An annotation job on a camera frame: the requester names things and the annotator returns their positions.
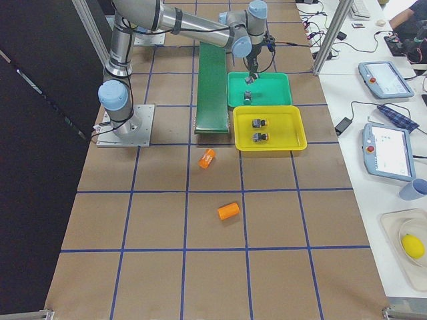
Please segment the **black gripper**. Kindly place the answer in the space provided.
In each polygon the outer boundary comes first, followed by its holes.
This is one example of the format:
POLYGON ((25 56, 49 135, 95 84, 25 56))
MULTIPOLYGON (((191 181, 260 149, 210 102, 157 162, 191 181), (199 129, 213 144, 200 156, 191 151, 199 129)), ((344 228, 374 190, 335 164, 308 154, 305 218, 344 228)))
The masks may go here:
POLYGON ((269 52, 272 54, 272 59, 269 65, 261 71, 261 73, 267 71, 273 64, 276 56, 276 39, 269 33, 264 34, 264 38, 261 43, 253 45, 250 54, 246 57, 246 68, 250 75, 257 75, 258 71, 258 55, 262 52, 262 48, 267 47, 269 52))

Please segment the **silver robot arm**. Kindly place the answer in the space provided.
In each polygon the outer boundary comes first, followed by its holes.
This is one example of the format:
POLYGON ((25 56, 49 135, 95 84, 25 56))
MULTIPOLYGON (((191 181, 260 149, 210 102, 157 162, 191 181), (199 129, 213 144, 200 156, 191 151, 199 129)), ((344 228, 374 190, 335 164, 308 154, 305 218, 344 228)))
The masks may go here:
POLYGON ((266 29, 268 6, 251 1, 246 9, 220 13, 212 21, 168 7, 162 1, 114 1, 115 15, 104 82, 98 89, 107 123, 100 134, 111 135, 123 146, 147 145, 153 123, 153 105, 137 105, 131 88, 134 41, 137 35, 179 35, 199 41, 196 133, 227 133, 230 122, 226 101, 226 53, 246 60, 253 83, 259 75, 258 55, 263 47, 275 51, 275 39, 266 29))

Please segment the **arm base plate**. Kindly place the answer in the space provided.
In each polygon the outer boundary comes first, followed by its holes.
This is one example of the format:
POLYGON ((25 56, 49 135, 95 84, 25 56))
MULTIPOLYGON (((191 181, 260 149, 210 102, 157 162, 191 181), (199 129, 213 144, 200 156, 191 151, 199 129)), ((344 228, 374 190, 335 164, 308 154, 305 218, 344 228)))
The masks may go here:
POLYGON ((134 105, 133 116, 124 124, 111 122, 104 111, 101 123, 95 126, 97 147, 149 147, 155 105, 134 105))
POLYGON ((142 35, 135 34, 134 45, 139 47, 162 46, 165 42, 165 34, 160 35, 142 35))

